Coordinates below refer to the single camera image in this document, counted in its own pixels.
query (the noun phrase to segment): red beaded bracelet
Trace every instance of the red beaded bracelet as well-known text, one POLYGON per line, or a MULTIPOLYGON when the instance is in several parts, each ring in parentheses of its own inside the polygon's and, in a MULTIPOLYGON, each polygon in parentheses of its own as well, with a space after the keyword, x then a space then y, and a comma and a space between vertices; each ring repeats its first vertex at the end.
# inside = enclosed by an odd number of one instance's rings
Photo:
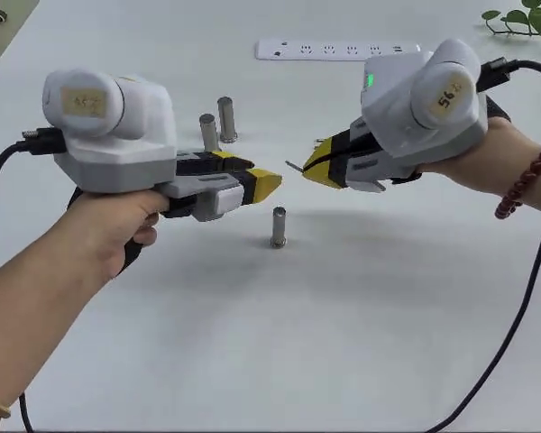
POLYGON ((531 162, 531 165, 523 172, 519 180, 513 184, 507 195, 503 197, 497 206, 497 210, 495 210, 495 217, 505 219, 515 212, 515 209, 521 206, 518 200, 539 176, 541 176, 541 153, 539 153, 536 160, 531 162))

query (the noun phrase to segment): yellow stripe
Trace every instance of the yellow stripe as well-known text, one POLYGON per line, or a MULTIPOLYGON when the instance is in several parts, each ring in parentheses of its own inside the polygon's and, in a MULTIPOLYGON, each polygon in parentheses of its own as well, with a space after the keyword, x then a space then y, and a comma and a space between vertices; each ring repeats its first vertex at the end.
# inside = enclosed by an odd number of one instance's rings
POLYGON ((230 153, 230 152, 213 151, 211 153, 213 153, 216 156, 220 156, 221 158, 239 158, 240 159, 240 157, 238 157, 238 156, 236 156, 236 155, 234 155, 233 153, 230 153))
MULTIPOLYGON (((324 140, 315 149, 311 157, 305 163, 305 167, 307 167, 313 161, 316 161, 318 158, 329 154, 331 152, 332 144, 333 144, 333 137, 329 137, 326 140, 324 140)), ((335 189, 342 189, 340 185, 337 185, 336 183, 334 183, 332 180, 328 178, 328 171, 329 171, 330 165, 331 165, 330 161, 321 162, 320 164, 317 164, 315 167, 311 168, 310 170, 303 172, 303 177, 306 179, 312 180, 314 182, 327 185, 327 187, 331 187, 335 189)))
POLYGON ((256 178, 252 203, 261 203, 282 183, 282 176, 264 169, 247 170, 256 178))

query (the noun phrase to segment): metal rod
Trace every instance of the metal rod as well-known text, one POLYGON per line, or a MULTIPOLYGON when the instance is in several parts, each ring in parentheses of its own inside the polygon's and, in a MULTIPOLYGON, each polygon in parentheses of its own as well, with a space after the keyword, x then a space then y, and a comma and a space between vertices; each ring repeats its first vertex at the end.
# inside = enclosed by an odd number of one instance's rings
POLYGON ((285 223, 287 219, 287 210, 284 207, 275 207, 272 210, 272 238, 270 246, 273 248, 282 248, 287 243, 285 237, 285 223))
POLYGON ((218 103, 218 116, 220 117, 220 141, 234 143, 238 138, 234 127, 233 100, 230 97, 221 97, 218 103))
POLYGON ((287 164, 291 169, 295 169, 295 170, 298 171, 299 173, 302 173, 302 172, 303 172, 303 169, 301 169, 298 165, 295 165, 295 164, 293 164, 293 163, 290 162, 290 161, 285 161, 285 164, 287 164))
POLYGON ((205 145, 205 151, 219 151, 215 117, 207 113, 201 115, 198 121, 200 122, 200 132, 202 133, 202 142, 205 145))

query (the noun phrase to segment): white tabletop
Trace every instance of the white tabletop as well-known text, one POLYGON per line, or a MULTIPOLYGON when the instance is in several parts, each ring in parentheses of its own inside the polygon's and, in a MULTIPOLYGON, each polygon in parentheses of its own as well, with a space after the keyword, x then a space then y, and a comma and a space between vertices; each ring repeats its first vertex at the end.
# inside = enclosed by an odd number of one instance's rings
MULTIPOLYGON (((360 62, 257 61, 262 37, 459 37, 483 60, 541 60, 541 38, 495 38, 484 9, 444 0, 41 0, 0 59, 0 151, 45 125, 53 69, 136 73, 170 91, 182 147, 234 99, 232 152, 284 174, 266 202, 160 240, 105 288, 28 390, 35 428, 420 430, 446 416, 499 347, 522 298, 541 215, 505 222, 497 199, 439 176, 380 195, 304 180, 313 141, 360 114, 360 62), (271 210, 288 246, 267 248, 271 210)), ((541 78, 491 92, 541 142, 541 78)), ((0 177, 0 264, 46 230, 73 189, 51 157, 0 177)), ((3 428, 20 428, 17 414, 3 428)), ((453 428, 541 430, 541 275, 500 367, 453 428)))

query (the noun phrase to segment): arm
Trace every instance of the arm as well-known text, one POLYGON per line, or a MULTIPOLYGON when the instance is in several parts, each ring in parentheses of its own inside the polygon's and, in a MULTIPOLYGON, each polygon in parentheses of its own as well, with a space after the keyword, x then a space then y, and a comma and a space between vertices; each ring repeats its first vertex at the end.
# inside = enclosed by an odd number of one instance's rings
POLYGON ((122 269, 130 237, 154 242, 155 212, 167 205, 150 191, 81 198, 0 269, 0 404, 15 402, 80 311, 122 269))
MULTIPOLYGON (((541 146, 506 119, 494 117, 482 144, 451 160, 421 167, 480 192, 504 196, 523 171, 541 153, 541 146)), ((541 211, 541 176, 521 200, 541 211)))

